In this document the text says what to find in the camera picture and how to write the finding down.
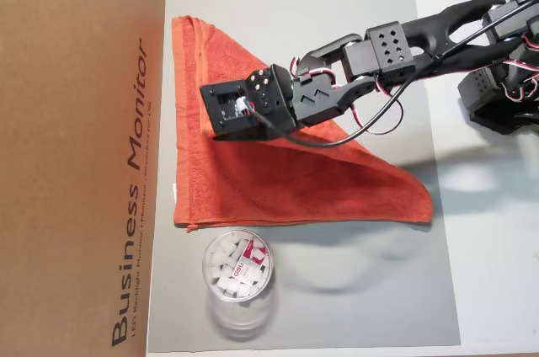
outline white cubes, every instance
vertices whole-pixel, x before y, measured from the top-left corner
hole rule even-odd
[[[243,250],[244,250],[244,247],[242,248],[242,243],[240,242],[239,245],[237,246],[236,250],[234,251],[234,253],[230,257],[233,258],[234,260],[238,260],[239,257],[242,255]]]
[[[236,243],[234,243],[233,239],[228,239],[228,238],[222,239],[219,242],[219,245],[221,246],[222,250],[225,251],[227,256],[230,256],[232,252],[236,250]]]
[[[256,283],[256,282],[260,282],[261,280],[262,280],[262,270],[256,269],[253,272],[253,281]]]
[[[266,253],[262,252],[260,249],[254,249],[251,252],[251,258],[256,258],[258,260],[264,260]]]
[[[219,281],[217,281],[217,286],[223,290],[226,290],[227,287],[228,287],[228,283],[230,282],[231,279],[229,279],[228,277],[223,277],[221,276],[221,278],[219,279]]]
[[[249,291],[253,288],[251,285],[247,284],[240,284],[239,288],[237,289],[237,297],[238,298],[245,298],[246,296],[249,296]]]
[[[224,250],[218,248],[215,253],[211,255],[212,266],[222,266],[228,259],[228,255]]]
[[[240,283],[239,280],[230,279],[228,281],[227,292],[230,294],[236,294],[237,290],[239,289],[240,284],[242,283]]]
[[[236,262],[237,260],[234,259],[234,258],[231,258],[231,257],[228,257],[227,258],[227,261],[225,262],[227,265],[229,265],[230,267],[236,267]]]
[[[262,241],[260,239],[258,239],[256,237],[255,239],[253,239],[253,247],[254,248],[263,248],[264,244],[262,243]]]
[[[211,266],[210,277],[212,279],[218,279],[219,277],[221,277],[221,268],[219,266]]]
[[[247,247],[250,254],[244,257]],[[206,283],[216,296],[243,301],[256,296],[263,288],[271,274],[271,264],[264,242],[252,232],[237,230],[225,233],[206,249],[203,271]]]
[[[222,266],[222,269],[221,269],[221,273],[219,274],[219,277],[230,277],[232,275],[232,267],[230,267],[229,265],[225,264],[224,266]]]

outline red and white wire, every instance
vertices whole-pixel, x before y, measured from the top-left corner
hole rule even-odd
[[[530,50],[539,51],[539,44],[532,43],[526,35],[524,35],[524,41]]]
[[[519,90],[520,90],[520,97],[519,98],[514,98],[512,97],[509,92],[507,91],[507,87],[502,83],[501,84],[503,87],[504,87],[504,92],[505,92],[505,97],[507,99],[509,99],[511,102],[515,102],[515,103],[520,103],[522,100],[524,100],[524,88],[523,87],[520,87]]]
[[[539,72],[539,67],[534,67],[533,65],[526,64],[525,62],[519,62],[515,60],[506,60],[504,64],[512,65],[513,67],[519,67],[526,69],[527,71]]]
[[[520,96],[518,98],[514,98],[513,96],[510,95],[509,91],[507,90],[507,87],[502,83],[501,85],[504,88],[505,97],[515,103],[520,103],[524,99],[530,99],[531,97],[533,97],[533,95],[536,94],[537,90],[539,89],[539,87],[537,86],[538,85],[537,77],[539,77],[539,67],[534,67],[533,65],[529,65],[524,62],[519,62],[515,60],[504,61],[504,64],[512,65],[513,67],[519,67],[522,69],[526,69],[527,71],[535,72],[534,75],[532,75],[531,77],[528,77],[527,79],[523,81],[524,83],[527,83],[529,81],[533,82],[534,87],[531,92],[525,95],[524,88],[519,87]]]
[[[325,73],[329,75],[329,77],[331,78],[331,84],[332,85],[335,84],[335,80],[336,80],[335,72],[333,72],[330,68],[327,68],[327,67],[310,69],[309,71],[306,71],[301,75],[297,75],[297,64],[299,63],[299,61],[300,61],[300,57],[295,56],[294,58],[292,58],[292,62],[290,64],[290,67],[288,68],[288,71],[290,72],[291,76],[294,79],[299,79],[300,77],[306,74],[309,74],[310,76],[314,76],[314,75],[320,75],[321,73]]]

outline black cable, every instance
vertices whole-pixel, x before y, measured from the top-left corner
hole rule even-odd
[[[494,20],[492,23],[486,25],[485,27],[479,29],[475,33],[470,34],[466,39],[459,41],[454,46],[452,46],[449,50],[441,54],[440,56],[436,57],[436,61],[440,62],[446,59],[448,56],[454,54],[455,52],[459,51],[464,45],[468,44],[470,41],[475,40],[480,35],[486,33],[490,29],[493,29],[498,24],[503,23],[505,20],[512,18],[516,14],[522,12],[523,10],[528,9],[530,6],[535,5],[536,3],[539,3],[539,0],[528,0],[524,3],[522,3],[520,6],[514,8],[510,12],[506,13],[504,16]]]
[[[419,70],[417,70],[411,77],[409,77],[401,86],[397,89],[395,94],[387,101],[386,104],[382,106],[380,110],[378,110],[378,113],[376,113],[369,121],[366,122],[366,124],[363,126],[363,128],[360,128],[358,131],[354,132],[353,134],[350,134],[346,138],[343,138],[342,140],[334,141],[334,142],[314,142],[314,141],[305,141],[300,138],[296,138],[295,136],[292,136],[284,131],[281,131],[278,127],[276,127],[271,121],[266,119],[263,115],[261,115],[258,111],[253,109],[251,105],[247,102],[245,104],[248,106],[249,110],[251,110],[254,114],[254,116],[266,127],[268,127],[270,130],[272,130],[275,134],[278,136],[281,136],[288,141],[294,142],[298,145],[303,145],[304,147],[310,147],[310,148],[333,148],[333,147],[339,147],[341,145],[344,145],[361,134],[365,133],[369,128],[371,128],[386,112],[387,110],[392,106],[393,103],[395,103],[398,99],[398,97],[403,94],[404,90],[415,81],[422,72],[426,71],[429,67],[434,65],[434,60],[430,60],[425,66],[421,67]]]
[[[246,105],[248,108],[253,112],[254,116],[266,127],[271,129],[275,134],[278,136],[281,136],[288,141],[294,142],[298,145],[303,145],[305,147],[311,147],[311,148],[332,148],[332,147],[338,147],[340,145],[346,144],[364,132],[366,132],[369,128],[371,128],[386,112],[387,110],[397,101],[399,96],[403,94],[404,90],[416,79],[418,79],[421,76],[421,73],[427,71],[430,67],[432,67],[434,64],[440,65],[445,59],[447,59],[449,56],[456,53],[459,49],[461,49],[465,44],[469,43],[470,41],[476,39],[479,35],[482,35],[492,29],[493,27],[496,27],[498,24],[504,22],[505,20],[515,16],[516,14],[522,12],[523,10],[526,10],[532,5],[535,5],[536,3],[539,3],[539,0],[528,0],[521,4],[519,7],[511,10],[504,16],[500,17],[499,19],[494,20],[491,24],[488,24],[484,27],[482,27],[480,30],[476,31],[475,33],[472,33],[469,35],[466,39],[458,42],[454,46],[452,46],[449,50],[445,51],[440,56],[436,56],[432,60],[429,60],[423,67],[421,67],[419,70],[416,70],[416,72],[409,77],[401,86],[397,89],[395,94],[387,101],[386,104],[382,106],[382,108],[376,113],[367,123],[363,126],[363,128],[360,128],[358,131],[354,132],[353,134],[350,134],[346,138],[343,138],[339,141],[334,142],[314,142],[314,141],[304,141],[299,138],[296,138],[294,136],[291,136],[290,134],[281,131],[278,127],[276,127],[271,121],[266,119],[263,115],[258,113],[255,109],[251,107],[251,105],[246,101]]]
[[[403,123],[403,119],[404,119],[404,107],[403,107],[403,104],[401,103],[400,100],[395,100],[395,103],[397,104],[397,106],[401,110],[401,115],[398,118],[397,124],[394,125],[393,127],[391,127],[389,130],[382,131],[382,132],[368,130],[367,132],[369,134],[371,134],[372,136],[386,136],[390,132],[394,132]]]
[[[539,113],[517,113],[513,121],[521,125],[539,125]]]

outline white wire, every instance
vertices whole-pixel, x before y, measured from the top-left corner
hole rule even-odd
[[[509,94],[509,92],[507,91],[507,87],[504,85],[504,83],[501,83],[501,85],[504,87],[505,96],[511,102],[520,103],[522,101],[522,99],[524,98],[524,88],[523,87],[520,87],[520,97],[515,99]]]
[[[533,87],[533,90],[530,93],[528,93],[528,95],[526,96],[526,99],[533,97],[533,95],[536,94],[537,89],[539,89],[539,83],[537,83],[537,80],[534,78],[532,79],[532,81],[533,81],[534,87]]]

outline robotic arm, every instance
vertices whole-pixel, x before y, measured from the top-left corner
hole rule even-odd
[[[483,21],[479,32],[459,43],[449,38],[477,20]],[[468,44],[482,33],[489,45]],[[423,53],[414,56],[412,47]],[[331,70],[337,61],[346,76],[343,86]],[[216,140],[284,136],[301,143],[289,134],[343,114],[378,83],[390,95],[400,85],[379,117],[414,80],[452,72],[470,72],[458,89],[472,121],[502,134],[539,124],[539,0],[459,3],[427,18],[368,29],[364,38],[346,35],[295,58],[290,72],[274,64],[245,80],[205,85],[200,93]]]

